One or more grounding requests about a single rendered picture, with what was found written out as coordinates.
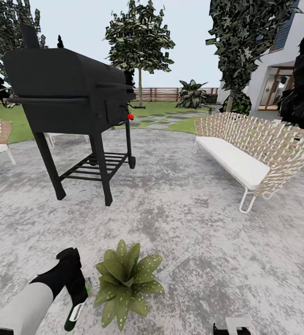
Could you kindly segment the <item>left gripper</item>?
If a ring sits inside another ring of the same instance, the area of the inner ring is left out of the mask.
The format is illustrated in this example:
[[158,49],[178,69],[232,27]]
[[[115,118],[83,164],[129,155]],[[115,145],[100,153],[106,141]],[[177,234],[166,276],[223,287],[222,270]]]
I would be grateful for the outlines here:
[[73,306],[76,307],[79,303],[82,303],[87,297],[87,286],[85,285],[83,273],[81,271],[80,278],[72,283],[66,284],[67,290],[71,296]]

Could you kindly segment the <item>insectifuge atomizer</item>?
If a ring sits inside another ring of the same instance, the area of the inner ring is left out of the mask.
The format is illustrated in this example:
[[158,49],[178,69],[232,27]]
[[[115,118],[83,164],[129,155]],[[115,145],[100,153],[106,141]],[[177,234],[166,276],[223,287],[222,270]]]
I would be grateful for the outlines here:
[[79,315],[80,315],[80,312],[81,312],[81,309],[84,305],[84,302],[82,303],[79,303],[76,307],[72,307],[71,310],[70,310],[70,313],[68,315],[68,319],[65,323],[65,330],[66,331],[70,331],[70,330],[73,330],[73,328],[75,327],[75,324],[79,318]]

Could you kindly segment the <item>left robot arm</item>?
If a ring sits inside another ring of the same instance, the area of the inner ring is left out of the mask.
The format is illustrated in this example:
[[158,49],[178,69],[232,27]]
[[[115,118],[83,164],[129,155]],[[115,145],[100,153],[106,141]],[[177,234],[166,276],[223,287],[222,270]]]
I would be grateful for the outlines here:
[[16,297],[0,309],[0,335],[35,335],[44,316],[64,286],[76,307],[87,297],[87,285],[98,295],[100,282],[95,270],[81,271],[77,248],[67,248],[37,271]]

